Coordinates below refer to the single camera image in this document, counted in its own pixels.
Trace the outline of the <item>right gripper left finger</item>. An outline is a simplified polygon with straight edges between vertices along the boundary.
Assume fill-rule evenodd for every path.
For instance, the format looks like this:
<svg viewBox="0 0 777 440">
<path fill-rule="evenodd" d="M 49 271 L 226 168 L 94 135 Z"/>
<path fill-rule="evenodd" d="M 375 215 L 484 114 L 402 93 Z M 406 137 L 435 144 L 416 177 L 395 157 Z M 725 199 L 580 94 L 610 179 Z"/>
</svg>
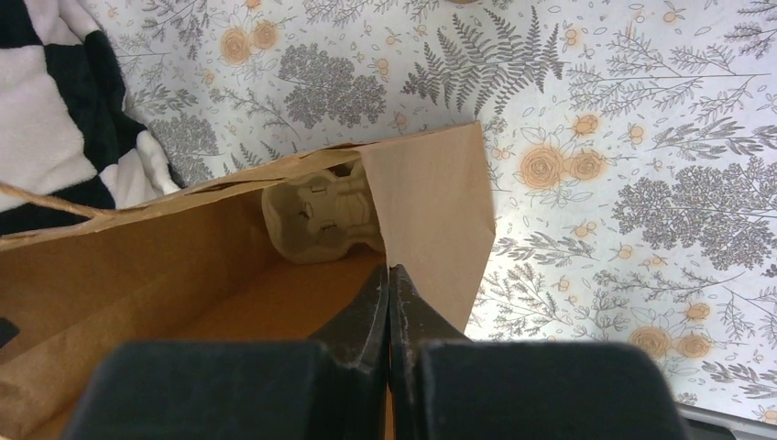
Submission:
<svg viewBox="0 0 777 440">
<path fill-rule="evenodd" d="M 380 439 L 389 271 L 306 339 L 147 340 L 96 368 L 65 439 Z"/>
</svg>

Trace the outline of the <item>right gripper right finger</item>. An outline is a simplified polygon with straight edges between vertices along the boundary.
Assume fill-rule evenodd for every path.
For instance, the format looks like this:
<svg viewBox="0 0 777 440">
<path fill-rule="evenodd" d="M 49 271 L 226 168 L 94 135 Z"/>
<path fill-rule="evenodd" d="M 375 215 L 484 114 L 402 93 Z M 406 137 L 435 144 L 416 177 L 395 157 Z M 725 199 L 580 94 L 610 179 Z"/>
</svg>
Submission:
<svg viewBox="0 0 777 440">
<path fill-rule="evenodd" d="M 476 342 L 389 272 L 398 439 L 685 439 L 648 355 L 623 343 Z"/>
</svg>

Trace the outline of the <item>single cardboard cup carrier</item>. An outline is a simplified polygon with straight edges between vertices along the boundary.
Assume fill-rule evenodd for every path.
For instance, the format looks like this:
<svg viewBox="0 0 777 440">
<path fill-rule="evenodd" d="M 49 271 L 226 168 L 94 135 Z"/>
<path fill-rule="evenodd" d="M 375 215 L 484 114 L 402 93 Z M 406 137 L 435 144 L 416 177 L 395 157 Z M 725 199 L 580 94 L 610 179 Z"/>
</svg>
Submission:
<svg viewBox="0 0 777 440">
<path fill-rule="evenodd" d="M 359 160 L 268 187 L 261 205 L 271 243 L 294 264 L 335 261 L 355 246 L 385 250 Z"/>
</svg>

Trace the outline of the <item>brown paper bag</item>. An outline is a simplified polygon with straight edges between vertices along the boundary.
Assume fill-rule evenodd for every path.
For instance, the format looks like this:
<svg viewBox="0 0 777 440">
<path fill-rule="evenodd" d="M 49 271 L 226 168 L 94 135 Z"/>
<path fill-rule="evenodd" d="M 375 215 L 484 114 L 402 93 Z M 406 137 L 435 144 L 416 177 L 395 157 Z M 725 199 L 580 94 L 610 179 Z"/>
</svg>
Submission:
<svg viewBox="0 0 777 440">
<path fill-rule="evenodd" d="M 1 435 L 53 439 L 95 367 L 137 339 L 296 339 L 401 265 L 464 330 L 496 228 L 478 122 L 277 159 L 85 223 L 1 241 Z M 262 195 L 355 165 L 378 248 L 296 265 L 270 240 Z"/>
</svg>

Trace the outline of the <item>floral table mat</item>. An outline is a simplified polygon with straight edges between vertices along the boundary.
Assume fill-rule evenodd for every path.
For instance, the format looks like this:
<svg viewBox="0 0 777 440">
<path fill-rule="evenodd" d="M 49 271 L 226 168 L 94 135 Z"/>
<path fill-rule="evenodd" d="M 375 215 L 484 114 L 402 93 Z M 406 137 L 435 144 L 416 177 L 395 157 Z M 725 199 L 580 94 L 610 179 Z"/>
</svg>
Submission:
<svg viewBox="0 0 777 440">
<path fill-rule="evenodd" d="M 181 180 L 477 119 L 467 333 L 627 341 L 776 421 L 773 1 L 89 1 Z"/>
</svg>

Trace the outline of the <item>black white checkered pillow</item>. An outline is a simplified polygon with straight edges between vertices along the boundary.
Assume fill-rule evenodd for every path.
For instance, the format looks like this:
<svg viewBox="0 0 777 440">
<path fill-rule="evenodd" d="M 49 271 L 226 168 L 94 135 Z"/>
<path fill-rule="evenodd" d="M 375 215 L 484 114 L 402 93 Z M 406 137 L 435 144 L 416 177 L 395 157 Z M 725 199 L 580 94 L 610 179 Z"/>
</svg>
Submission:
<svg viewBox="0 0 777 440">
<path fill-rule="evenodd" d="M 80 3 L 1 4 L 2 182 L 101 209 L 178 191 L 125 99 L 114 50 Z"/>
</svg>

